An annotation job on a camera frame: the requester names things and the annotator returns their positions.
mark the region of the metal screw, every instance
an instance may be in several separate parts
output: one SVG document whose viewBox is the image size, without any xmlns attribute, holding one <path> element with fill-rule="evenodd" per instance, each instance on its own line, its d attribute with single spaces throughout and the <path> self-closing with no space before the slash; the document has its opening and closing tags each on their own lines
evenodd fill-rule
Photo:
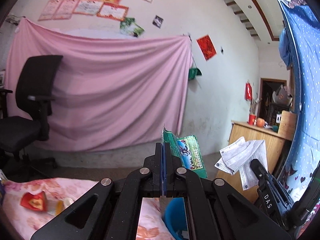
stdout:
<svg viewBox="0 0 320 240">
<path fill-rule="evenodd" d="M 109 185 L 111 184 L 111 179 L 109 179 L 109 178 L 104 178 L 104 179 L 101 180 L 101 184 L 102 184 L 103 186 L 109 186 Z"/>
<path fill-rule="evenodd" d="M 149 172 L 150 172 L 150 170 L 148 168 L 141 168 L 140 169 L 141 174 L 148 174 Z"/>
<path fill-rule="evenodd" d="M 182 167 L 177 168 L 177 173 L 179 174 L 185 174 L 186 172 L 187 172 L 186 168 L 182 168 Z"/>
<path fill-rule="evenodd" d="M 224 180 L 223 179 L 216 179 L 214 181 L 214 183 L 217 185 L 217 186 L 223 186 L 224 185 Z"/>
</svg>

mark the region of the pink sheet hanging on wall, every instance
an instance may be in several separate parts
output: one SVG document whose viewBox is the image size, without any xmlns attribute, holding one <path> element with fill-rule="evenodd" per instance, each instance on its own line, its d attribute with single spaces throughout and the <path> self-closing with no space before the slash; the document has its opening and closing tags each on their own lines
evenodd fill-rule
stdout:
<svg viewBox="0 0 320 240">
<path fill-rule="evenodd" d="M 162 127 L 179 133 L 192 65 L 188 36 L 91 39 L 58 33 L 22 19 L 13 40 L 5 86 L 15 91 L 28 57 L 63 55 L 52 94 L 50 139 L 58 151 L 100 151 L 156 140 Z M 30 116 L 8 95 L 9 115 Z"/>
</svg>

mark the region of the blue bowl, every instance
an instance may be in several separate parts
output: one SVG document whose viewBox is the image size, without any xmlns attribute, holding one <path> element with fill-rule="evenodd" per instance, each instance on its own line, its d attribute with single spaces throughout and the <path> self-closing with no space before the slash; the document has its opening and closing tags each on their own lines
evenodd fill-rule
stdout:
<svg viewBox="0 0 320 240">
<path fill-rule="evenodd" d="M 176 240 L 183 240 L 182 231 L 187 231 L 183 198 L 174 198 L 165 209 L 163 221 Z"/>
</svg>

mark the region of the door frame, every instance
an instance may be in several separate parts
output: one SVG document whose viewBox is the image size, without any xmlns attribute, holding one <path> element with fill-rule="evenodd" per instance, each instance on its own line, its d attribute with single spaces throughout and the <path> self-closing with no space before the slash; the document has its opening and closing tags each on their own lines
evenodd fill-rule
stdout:
<svg viewBox="0 0 320 240">
<path fill-rule="evenodd" d="M 285 79 L 275 79 L 275 78 L 260 78 L 260 92 L 259 92 L 259 99 L 261 98 L 262 96 L 262 84 L 264 81 L 267 81 L 267 82 L 284 82 L 284 85 L 286 86 L 287 85 L 287 80 Z M 261 102 L 259 102 L 259 105 L 258 105 L 258 111 L 257 111 L 257 116 L 259 115 L 260 113 L 260 105 L 261 105 Z"/>
</svg>

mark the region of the chair backrest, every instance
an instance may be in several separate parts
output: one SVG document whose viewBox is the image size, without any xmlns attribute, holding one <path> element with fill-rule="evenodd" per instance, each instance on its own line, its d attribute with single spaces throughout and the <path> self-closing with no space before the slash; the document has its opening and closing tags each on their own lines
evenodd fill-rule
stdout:
<svg viewBox="0 0 320 240">
<path fill-rule="evenodd" d="M 63 56 L 44 55 L 27 59 L 21 71 L 17 89 L 17 106 L 30 114 L 33 120 L 39 120 L 39 103 L 31 101 L 28 96 L 51 96 L 54 77 Z M 51 115 L 51 104 L 48 104 L 48 115 Z"/>
</svg>

